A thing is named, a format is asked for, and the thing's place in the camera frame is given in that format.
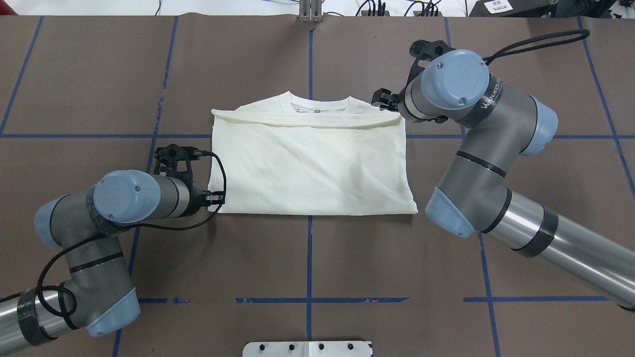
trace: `white floor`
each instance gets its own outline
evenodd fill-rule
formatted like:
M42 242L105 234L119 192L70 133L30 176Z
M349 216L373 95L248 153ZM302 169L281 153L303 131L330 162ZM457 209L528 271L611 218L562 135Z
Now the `white floor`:
M154 15L159 0L6 0L21 15ZM336 11L353 16L364 0L324 0L323 11ZM476 0L468 0L472 9ZM392 16L403 16L411 4L409 0L387 0L386 10ZM438 4L444 16L464 17L464 0L441 0ZM415 5L409 11L419 10ZM633 8L617 3L614 13L624 18L635 18ZM291 0L162 0L159 15L181 15L196 12L206 15L277 15L297 14L298 3Z

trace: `blue cap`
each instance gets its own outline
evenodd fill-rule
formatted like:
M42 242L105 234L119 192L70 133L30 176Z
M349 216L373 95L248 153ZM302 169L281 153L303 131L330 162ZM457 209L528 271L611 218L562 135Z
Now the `blue cap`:
M113 171L95 186L97 212L117 223L146 219L159 206L161 189L151 175L138 170Z
M107 335L130 325L140 313L141 309L139 309L136 288L132 288L106 312L91 322L86 329L93 337Z
M490 83L481 56L454 50L435 58L421 77L424 96L432 105L455 111L476 104Z
M44 244L52 246L53 248L61 248L62 246L53 239L53 233L51 232L51 216L53 215L53 210L57 206L57 203L66 196L68 195L65 194L64 196L54 199L53 201L50 201L40 207L37 210L35 219L33 220L33 226L36 229L36 234L42 239Z
M558 115L550 107L540 103L535 97L531 97L536 102L538 110L536 118L536 129L533 132L531 142L520 155L531 156L536 155L545 145L553 139L558 129Z
M434 188L425 207L425 215L437 226L461 238L467 238L474 232L470 221L438 187Z

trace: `white bracket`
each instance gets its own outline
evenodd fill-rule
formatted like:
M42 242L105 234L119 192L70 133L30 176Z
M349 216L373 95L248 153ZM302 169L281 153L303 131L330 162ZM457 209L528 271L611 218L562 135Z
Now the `white bracket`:
M300 22L322 22L322 0L300 0Z
M372 342L250 342L243 357L373 357Z

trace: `red object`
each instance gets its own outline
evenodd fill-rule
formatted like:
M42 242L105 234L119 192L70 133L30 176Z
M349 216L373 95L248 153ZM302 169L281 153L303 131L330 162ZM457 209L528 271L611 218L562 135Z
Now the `red object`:
M4 0L0 0L0 15L17 15L18 13L13 11L11 6L4 2Z

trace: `folded shirt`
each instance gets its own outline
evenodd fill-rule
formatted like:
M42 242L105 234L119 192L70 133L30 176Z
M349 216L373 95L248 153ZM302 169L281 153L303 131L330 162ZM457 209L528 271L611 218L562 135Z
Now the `folded shirt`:
M290 92L211 112L212 150L227 174L220 213L417 213L397 112L351 97L318 102ZM208 189L222 187L214 162Z

